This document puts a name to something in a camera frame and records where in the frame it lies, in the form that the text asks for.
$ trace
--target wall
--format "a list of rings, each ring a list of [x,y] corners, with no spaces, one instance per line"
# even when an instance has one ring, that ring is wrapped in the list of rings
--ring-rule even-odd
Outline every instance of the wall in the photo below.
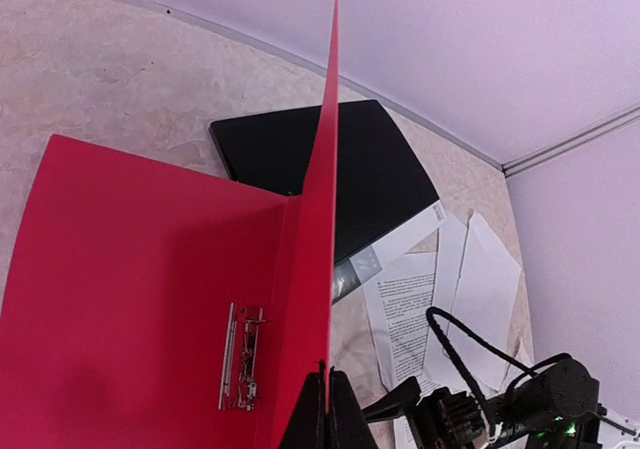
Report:
[[[332,0],[151,0],[324,65]],[[341,73],[500,163],[639,99],[640,0],[342,0]]]
[[[508,181],[536,359],[569,352],[640,418],[640,123]]]

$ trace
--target open binder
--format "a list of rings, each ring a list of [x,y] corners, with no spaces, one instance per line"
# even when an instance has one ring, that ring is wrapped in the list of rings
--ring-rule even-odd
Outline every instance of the open binder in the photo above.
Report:
[[[52,136],[0,317],[0,445],[277,447],[328,361],[337,0],[301,196]]]

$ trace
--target binder ring mechanism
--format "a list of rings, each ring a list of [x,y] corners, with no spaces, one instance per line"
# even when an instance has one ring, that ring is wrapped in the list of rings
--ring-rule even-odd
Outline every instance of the binder ring mechanism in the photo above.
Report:
[[[231,304],[218,403],[221,411],[253,411],[255,408],[258,329],[265,322],[261,307]]]

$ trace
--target red folder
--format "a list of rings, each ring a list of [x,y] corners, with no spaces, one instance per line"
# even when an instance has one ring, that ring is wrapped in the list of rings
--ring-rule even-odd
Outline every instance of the red folder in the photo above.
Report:
[[[0,318],[0,446],[277,447],[328,360],[337,34],[336,1],[299,197],[51,138]],[[252,410],[222,397],[247,361]]]

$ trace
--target white wall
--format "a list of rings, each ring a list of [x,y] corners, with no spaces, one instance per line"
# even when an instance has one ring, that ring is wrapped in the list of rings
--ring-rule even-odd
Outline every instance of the white wall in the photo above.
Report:
[[[332,0],[152,0],[324,65]],[[640,99],[640,0],[342,0],[341,73],[505,163]]]
[[[640,418],[640,123],[509,180],[536,359],[569,352]]]

